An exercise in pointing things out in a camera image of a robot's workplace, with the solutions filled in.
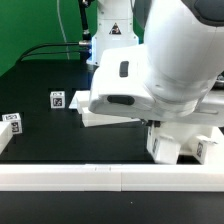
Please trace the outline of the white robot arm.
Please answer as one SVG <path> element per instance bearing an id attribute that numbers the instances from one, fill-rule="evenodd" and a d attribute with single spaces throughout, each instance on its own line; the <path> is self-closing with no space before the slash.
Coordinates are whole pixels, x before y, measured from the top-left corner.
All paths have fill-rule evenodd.
<path id="1" fill-rule="evenodd" d="M 89 110 L 224 126 L 224 0 L 149 1 L 144 43 L 103 53 Z"/>

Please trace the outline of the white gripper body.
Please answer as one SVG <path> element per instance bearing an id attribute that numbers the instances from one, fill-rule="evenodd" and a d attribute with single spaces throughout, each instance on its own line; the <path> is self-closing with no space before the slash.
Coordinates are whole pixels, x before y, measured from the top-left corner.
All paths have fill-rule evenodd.
<path id="1" fill-rule="evenodd" d="M 143 119 L 224 127 L 224 90 L 211 90 L 196 110 L 187 116 L 165 118 L 149 111 L 143 113 Z"/>

